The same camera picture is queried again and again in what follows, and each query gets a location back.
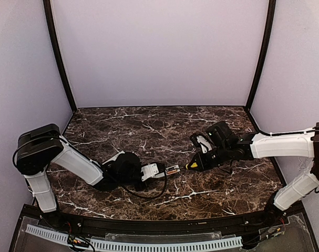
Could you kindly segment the yellow handled screwdriver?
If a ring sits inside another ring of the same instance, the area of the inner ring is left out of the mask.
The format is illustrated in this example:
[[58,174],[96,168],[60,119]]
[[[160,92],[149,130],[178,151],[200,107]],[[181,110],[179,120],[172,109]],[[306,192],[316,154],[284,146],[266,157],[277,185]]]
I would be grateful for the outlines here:
[[197,162],[192,162],[192,163],[188,163],[186,165],[183,165],[181,168],[186,169],[186,170],[198,170],[199,166],[198,166]]

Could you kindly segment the white remote control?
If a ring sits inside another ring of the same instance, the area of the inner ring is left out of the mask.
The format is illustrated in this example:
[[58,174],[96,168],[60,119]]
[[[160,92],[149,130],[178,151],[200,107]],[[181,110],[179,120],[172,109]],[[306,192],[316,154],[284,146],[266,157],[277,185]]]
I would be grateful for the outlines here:
[[179,172],[180,172],[179,166],[174,165],[174,166],[170,166],[170,167],[165,168],[163,170],[163,172],[159,173],[159,176],[163,177],[165,175],[172,175],[172,174],[179,173]]

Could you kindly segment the white battery cover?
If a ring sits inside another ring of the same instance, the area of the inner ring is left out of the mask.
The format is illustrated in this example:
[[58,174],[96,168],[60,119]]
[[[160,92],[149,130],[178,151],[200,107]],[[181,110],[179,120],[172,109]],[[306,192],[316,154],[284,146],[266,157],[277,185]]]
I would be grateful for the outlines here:
[[115,160],[116,160],[120,155],[122,155],[122,154],[125,154],[125,152],[124,152],[124,151],[121,151],[121,152],[117,153],[116,155],[114,155],[114,156],[111,157],[110,159],[104,161],[104,162],[102,163],[102,165],[105,165],[106,163],[108,163],[108,162],[110,162],[110,161],[115,161]]

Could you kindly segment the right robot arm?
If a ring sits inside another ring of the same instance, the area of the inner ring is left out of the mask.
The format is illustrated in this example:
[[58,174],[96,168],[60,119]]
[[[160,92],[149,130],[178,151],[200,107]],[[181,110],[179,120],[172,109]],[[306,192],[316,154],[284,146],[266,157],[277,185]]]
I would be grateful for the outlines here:
[[312,159],[308,167],[292,182],[271,196],[265,211],[282,214],[295,202],[319,187],[319,122],[302,131],[235,135],[224,121],[206,130],[206,135],[193,134],[190,140],[201,151],[186,165],[199,172],[220,167],[223,163],[269,157],[298,156]]

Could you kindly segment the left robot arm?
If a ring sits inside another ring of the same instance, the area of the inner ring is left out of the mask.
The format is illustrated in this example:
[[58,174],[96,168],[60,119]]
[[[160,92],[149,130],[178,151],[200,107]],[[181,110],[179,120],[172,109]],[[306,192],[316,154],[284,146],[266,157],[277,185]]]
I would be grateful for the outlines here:
[[13,154],[13,165],[28,182],[43,213],[58,207],[46,173],[50,164],[65,168],[102,192],[145,182],[159,172],[156,164],[143,165],[137,155],[124,151],[99,164],[61,136],[57,125],[48,124],[22,134]]

